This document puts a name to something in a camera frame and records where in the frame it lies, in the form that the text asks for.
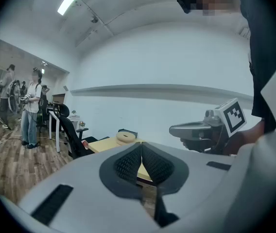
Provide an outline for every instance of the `ceiling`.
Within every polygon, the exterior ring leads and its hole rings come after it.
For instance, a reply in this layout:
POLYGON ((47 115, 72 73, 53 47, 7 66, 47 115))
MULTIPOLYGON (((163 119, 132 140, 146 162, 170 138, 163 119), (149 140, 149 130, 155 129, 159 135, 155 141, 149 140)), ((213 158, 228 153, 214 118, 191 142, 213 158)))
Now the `ceiling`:
POLYGON ((76 0, 61 16, 57 10, 62 1, 12 0, 13 9, 6 14, 57 45, 74 49, 80 56, 114 35, 148 24, 192 22, 236 34, 248 27, 240 13, 185 14, 176 0, 76 0), (97 23, 91 22, 94 16, 99 18, 97 23))
MULTIPOLYGON (((31 74, 34 67, 42 68, 41 63, 42 59, 0 40, 0 69, 6 70, 10 64, 14 64, 17 70, 21 71, 20 68, 22 68, 22 72, 31 74)), ((43 68, 45 70, 44 76, 53 79, 57 79, 65 73, 51 63, 48 63, 46 67, 43 66, 43 68)))

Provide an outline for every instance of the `white sneaker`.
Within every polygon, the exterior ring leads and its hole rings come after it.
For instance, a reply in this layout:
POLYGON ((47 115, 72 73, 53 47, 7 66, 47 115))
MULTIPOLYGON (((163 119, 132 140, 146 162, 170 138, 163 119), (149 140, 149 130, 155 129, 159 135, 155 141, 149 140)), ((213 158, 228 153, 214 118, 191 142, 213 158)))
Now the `white sneaker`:
POLYGON ((2 125, 2 128, 4 128, 4 129, 8 129, 8 130, 11 130, 11 128, 10 128, 10 127, 8 127, 8 125, 6 125, 6 124, 3 124, 3 125, 2 125))
POLYGON ((2 120, 1 117, 0 117, 0 123, 1 123, 1 124, 5 124, 5 122, 2 120))

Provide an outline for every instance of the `chair backrest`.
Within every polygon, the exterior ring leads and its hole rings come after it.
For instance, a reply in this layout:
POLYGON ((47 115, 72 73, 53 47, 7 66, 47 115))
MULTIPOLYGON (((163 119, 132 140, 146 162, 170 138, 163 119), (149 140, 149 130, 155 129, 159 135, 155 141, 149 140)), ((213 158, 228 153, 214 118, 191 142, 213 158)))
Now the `chair backrest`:
POLYGON ((48 120, 50 117, 50 114, 47 113, 48 103, 49 102, 47 100, 43 100, 43 102, 42 102, 41 110, 42 110, 42 114, 43 114, 43 121, 48 120))
POLYGON ((75 132, 75 128, 74 128, 72 122, 68 118, 60 115, 59 122, 68 137, 68 142, 71 147, 71 153, 72 153, 73 159, 94 153, 92 150, 86 150, 84 148, 83 144, 81 143, 81 141, 79 140, 79 138, 75 132))

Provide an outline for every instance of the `round cushion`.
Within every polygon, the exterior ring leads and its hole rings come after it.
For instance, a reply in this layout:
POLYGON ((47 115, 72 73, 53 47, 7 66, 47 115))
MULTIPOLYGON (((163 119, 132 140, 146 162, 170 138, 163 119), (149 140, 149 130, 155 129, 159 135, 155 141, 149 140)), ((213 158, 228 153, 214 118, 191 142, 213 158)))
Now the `round cushion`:
POLYGON ((125 145, 135 141, 135 135, 129 132, 118 132, 116 142, 120 145, 125 145))

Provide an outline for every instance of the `shelf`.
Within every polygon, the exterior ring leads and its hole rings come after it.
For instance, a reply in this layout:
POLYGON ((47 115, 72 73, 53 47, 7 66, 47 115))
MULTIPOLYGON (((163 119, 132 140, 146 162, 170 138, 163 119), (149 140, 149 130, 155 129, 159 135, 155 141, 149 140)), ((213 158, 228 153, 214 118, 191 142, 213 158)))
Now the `shelf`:
POLYGON ((189 100, 189 96, 196 96, 200 98, 221 98, 222 100, 238 98, 247 103, 252 104, 253 102, 253 97, 247 94, 217 88, 181 84, 109 85, 71 90, 71 94, 73 96, 127 97, 184 101, 189 100))

